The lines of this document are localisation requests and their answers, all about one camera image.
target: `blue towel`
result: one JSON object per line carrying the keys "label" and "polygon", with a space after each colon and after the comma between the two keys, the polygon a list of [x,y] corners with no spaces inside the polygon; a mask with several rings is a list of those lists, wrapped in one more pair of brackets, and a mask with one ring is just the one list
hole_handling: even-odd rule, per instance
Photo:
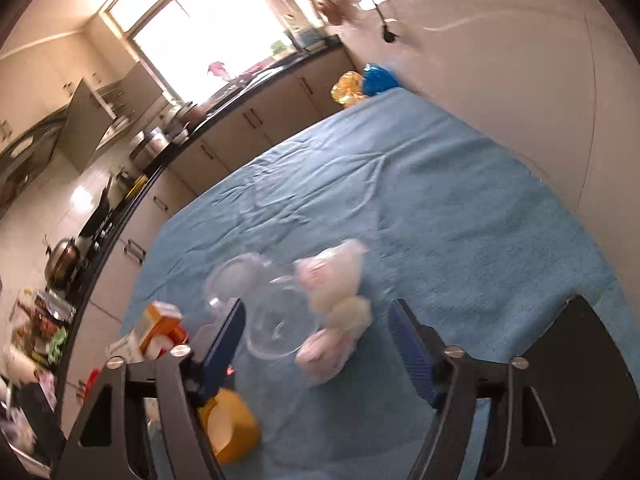
{"label": "blue towel", "polygon": [[[230,480],[406,478],[433,410],[386,328],[395,298],[447,344],[507,362],[578,292],[638,384],[635,320],[591,236],[508,150],[399,88],[269,150],[171,219],[123,332],[153,299],[178,305],[194,331],[207,320],[207,275],[237,254],[286,264],[350,237],[369,248],[360,293],[374,323],[345,369],[317,388],[293,357],[264,362],[240,345],[238,391],[262,423],[262,443],[225,467]],[[474,478],[486,415],[480,402],[461,479]],[[162,477],[166,464],[159,469]]]}

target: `ceiling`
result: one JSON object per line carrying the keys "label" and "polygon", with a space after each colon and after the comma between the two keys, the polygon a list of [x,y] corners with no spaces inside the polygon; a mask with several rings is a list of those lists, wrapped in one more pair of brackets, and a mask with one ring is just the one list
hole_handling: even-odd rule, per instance
{"label": "ceiling", "polygon": [[81,29],[105,1],[33,0],[0,49],[0,56]]}

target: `screw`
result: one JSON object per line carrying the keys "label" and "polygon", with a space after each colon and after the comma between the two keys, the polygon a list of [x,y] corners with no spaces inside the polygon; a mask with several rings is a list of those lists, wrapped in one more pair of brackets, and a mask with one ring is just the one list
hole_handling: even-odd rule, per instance
{"label": "screw", "polygon": [[191,347],[189,345],[177,345],[171,348],[170,353],[174,357],[185,357],[191,353]]}
{"label": "screw", "polygon": [[465,351],[459,346],[447,346],[444,349],[444,355],[452,359],[460,359],[464,354]]}
{"label": "screw", "polygon": [[112,357],[107,361],[107,368],[109,370],[117,370],[124,364],[124,359],[120,356]]}
{"label": "screw", "polygon": [[511,366],[517,368],[518,370],[526,370],[529,368],[529,361],[527,361],[524,357],[514,357],[511,359]]}

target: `clear plastic bowl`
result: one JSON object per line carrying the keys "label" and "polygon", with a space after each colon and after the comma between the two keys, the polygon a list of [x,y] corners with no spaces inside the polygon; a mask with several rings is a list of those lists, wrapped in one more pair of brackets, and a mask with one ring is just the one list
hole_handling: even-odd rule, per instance
{"label": "clear plastic bowl", "polygon": [[260,359],[292,354],[320,325],[298,280],[257,253],[241,254],[219,266],[207,278],[204,292],[214,313],[229,298],[242,299],[247,348]]}

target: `kettle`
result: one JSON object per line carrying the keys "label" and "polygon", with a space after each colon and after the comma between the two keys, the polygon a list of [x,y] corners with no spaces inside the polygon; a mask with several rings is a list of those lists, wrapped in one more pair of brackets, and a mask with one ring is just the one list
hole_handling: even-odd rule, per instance
{"label": "kettle", "polygon": [[49,255],[44,267],[47,285],[63,290],[80,262],[80,249],[76,246],[76,239],[62,238],[55,248],[47,246],[46,253]]}

